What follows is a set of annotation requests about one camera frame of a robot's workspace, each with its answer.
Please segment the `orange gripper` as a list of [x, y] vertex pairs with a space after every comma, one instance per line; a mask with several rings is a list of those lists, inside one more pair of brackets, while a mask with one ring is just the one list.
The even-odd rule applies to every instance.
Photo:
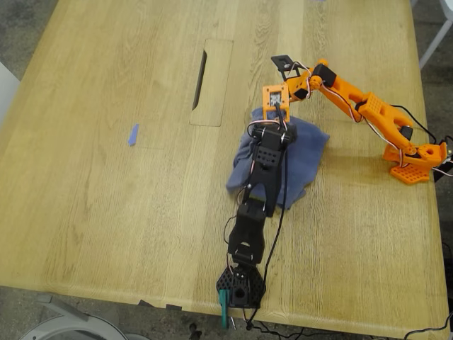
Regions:
[[311, 95], [310, 76], [300, 75], [287, 78], [285, 83], [289, 91], [289, 101], [303, 101]]

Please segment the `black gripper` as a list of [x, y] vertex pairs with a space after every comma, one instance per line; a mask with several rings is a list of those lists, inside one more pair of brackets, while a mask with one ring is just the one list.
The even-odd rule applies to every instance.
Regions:
[[265, 145], [290, 145], [297, 138], [297, 128], [292, 124], [280, 126], [277, 123], [252, 123], [248, 126], [248, 134], [256, 142]]

